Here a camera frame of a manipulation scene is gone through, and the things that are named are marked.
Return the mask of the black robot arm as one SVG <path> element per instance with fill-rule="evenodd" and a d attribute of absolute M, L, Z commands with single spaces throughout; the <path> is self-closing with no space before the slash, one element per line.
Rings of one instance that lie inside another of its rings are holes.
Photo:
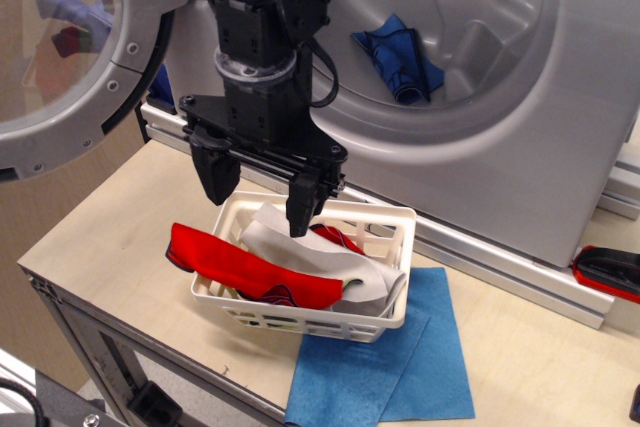
<path fill-rule="evenodd" d="M 289 234 L 302 237 L 342 189 L 348 155 L 311 117 L 339 91 L 332 85 L 322 99 L 312 96 L 314 62 L 336 72 L 316 40 L 330 21 L 330 0 L 208 1 L 224 92 L 189 94 L 179 102 L 199 179 L 215 204 L 234 192 L 243 166 L 285 180 Z"/>

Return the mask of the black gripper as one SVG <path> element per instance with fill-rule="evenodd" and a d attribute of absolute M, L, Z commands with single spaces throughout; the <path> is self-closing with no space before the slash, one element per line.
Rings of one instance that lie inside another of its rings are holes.
<path fill-rule="evenodd" d="M 311 119 L 312 64 L 299 62 L 274 82 L 224 80 L 222 96 L 179 101 L 185 133 L 207 198 L 222 205 L 246 163 L 289 182 L 289 235 L 304 237 L 328 196 L 344 186 L 347 151 Z"/>

